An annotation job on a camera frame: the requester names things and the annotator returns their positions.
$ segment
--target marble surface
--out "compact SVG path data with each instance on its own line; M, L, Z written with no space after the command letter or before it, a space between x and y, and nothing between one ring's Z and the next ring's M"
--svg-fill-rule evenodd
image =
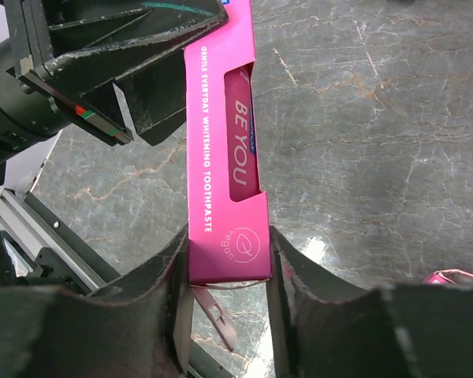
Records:
M473 0L254 0L253 76L273 224L358 284L473 272ZM74 127L35 194L125 273L187 220L185 128L109 148ZM238 376L273 376L264 286L218 292L234 353L196 309L193 337Z

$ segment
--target pink box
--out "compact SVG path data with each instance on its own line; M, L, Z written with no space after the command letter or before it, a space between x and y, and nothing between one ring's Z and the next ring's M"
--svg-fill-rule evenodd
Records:
M225 5L228 24L185 49L189 280L271 277L268 198L259 189L250 76L251 3Z

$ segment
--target pink toothpaste box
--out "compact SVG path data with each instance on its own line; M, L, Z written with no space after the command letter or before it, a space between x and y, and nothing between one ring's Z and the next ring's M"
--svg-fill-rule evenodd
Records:
M223 2L228 24L189 45L189 280L271 277L268 198L259 188L251 74L251 3Z

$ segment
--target teal marking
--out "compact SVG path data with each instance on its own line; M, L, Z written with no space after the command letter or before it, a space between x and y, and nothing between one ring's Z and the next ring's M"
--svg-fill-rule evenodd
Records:
M83 117L84 119L87 119L88 117L92 116L93 114L95 114L95 112L93 112L91 110L88 110L86 113L83 113L81 117Z
M179 6L177 4L169 4L167 2L143 2L142 5L150 8L168 8L185 12L198 13L209 17L215 16L212 12L209 12L207 10L193 8L192 6Z

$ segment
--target vegan logo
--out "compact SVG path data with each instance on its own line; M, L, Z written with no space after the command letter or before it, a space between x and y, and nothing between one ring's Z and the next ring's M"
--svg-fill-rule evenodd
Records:
M239 264L247 264L258 257L261 240L250 228L240 227L228 232L221 246L228 259Z

